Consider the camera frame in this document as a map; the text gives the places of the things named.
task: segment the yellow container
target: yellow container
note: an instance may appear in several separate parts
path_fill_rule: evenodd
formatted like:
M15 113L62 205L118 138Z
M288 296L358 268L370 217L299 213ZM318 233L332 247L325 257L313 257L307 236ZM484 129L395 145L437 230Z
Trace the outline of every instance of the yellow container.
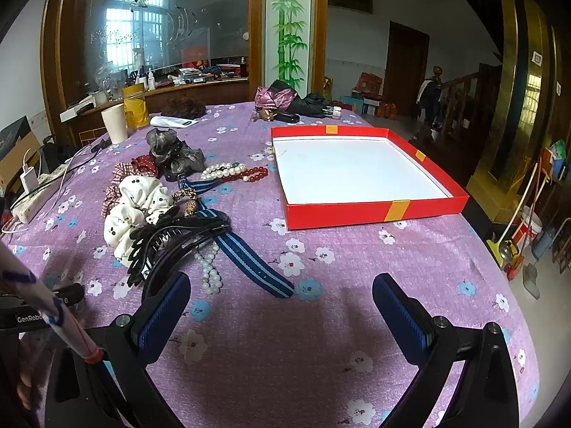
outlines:
M149 124L150 118L143 84L123 88L123 102L125 103L125 119L128 128L140 129Z

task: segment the white wall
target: white wall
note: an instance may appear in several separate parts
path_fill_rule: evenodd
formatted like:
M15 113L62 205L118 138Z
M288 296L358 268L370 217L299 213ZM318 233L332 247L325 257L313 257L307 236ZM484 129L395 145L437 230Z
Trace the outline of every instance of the white wall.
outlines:
M38 139L50 135L45 117L39 38L45 0L29 0L0 43L0 130L22 116Z
M480 62L500 64L466 0L373 0L372 15L329 7L325 75L333 78L333 99L350 96L362 71L384 78L390 21L430 36L427 77L434 65L446 81L476 72Z

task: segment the blue gripper pad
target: blue gripper pad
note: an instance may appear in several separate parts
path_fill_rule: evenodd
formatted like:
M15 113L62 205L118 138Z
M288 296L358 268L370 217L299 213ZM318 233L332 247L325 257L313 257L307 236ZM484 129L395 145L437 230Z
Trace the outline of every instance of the blue gripper pad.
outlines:
M432 319L426 309L409 298L387 273L375 277L373 301L406 361L422 367L434 337Z
M131 339L137 360L142 366L158 360L190 299L190 280L185 273L175 272L161 290L145 299L133 315Z

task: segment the wooden door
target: wooden door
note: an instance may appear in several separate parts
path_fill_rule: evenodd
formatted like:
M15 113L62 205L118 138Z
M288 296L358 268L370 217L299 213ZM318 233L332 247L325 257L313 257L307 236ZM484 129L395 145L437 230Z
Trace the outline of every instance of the wooden door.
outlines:
M429 40L423 32L390 22L383 101L395 103L402 116L415 114L416 97L426 71Z

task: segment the power strip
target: power strip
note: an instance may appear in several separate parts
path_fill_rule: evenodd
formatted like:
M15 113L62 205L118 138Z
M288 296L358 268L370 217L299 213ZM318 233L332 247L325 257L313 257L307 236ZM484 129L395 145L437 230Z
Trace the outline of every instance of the power strip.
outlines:
M54 178L60 177L64 174L66 170L67 164L61 164L56 170L54 170L51 174L42 174L38 178L39 185L42 185L44 182L49 182ZM69 180L73 172L68 172L66 174L65 180ZM48 199L52 197L52 195L59 189L61 185L61 180L56 180L55 182L49 184L45 188L42 188L37 193L33 194L22 203L18 204L13 210L12 215L14 217L18 217L19 221L22 224L29 224L31 220L35 217L35 215L42 209L44 204L47 202Z

